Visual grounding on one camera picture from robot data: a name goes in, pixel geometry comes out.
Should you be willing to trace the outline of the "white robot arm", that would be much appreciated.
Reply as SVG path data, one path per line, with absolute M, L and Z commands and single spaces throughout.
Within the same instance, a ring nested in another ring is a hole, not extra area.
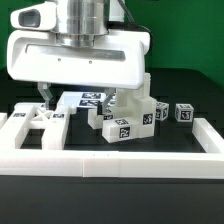
M 137 90 L 151 34 L 124 23 L 114 8 L 121 0 L 45 0 L 11 13 L 15 31 L 7 43 L 7 71 L 36 82 L 50 100 L 49 85 Z

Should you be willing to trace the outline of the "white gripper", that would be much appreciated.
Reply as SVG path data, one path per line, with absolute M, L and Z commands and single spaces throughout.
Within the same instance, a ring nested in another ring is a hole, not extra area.
M 49 83 L 138 89 L 150 34 L 113 29 L 105 1 L 46 1 L 11 13 L 7 70 L 15 80 L 38 82 L 49 108 Z M 99 114 L 115 89 L 106 89 Z

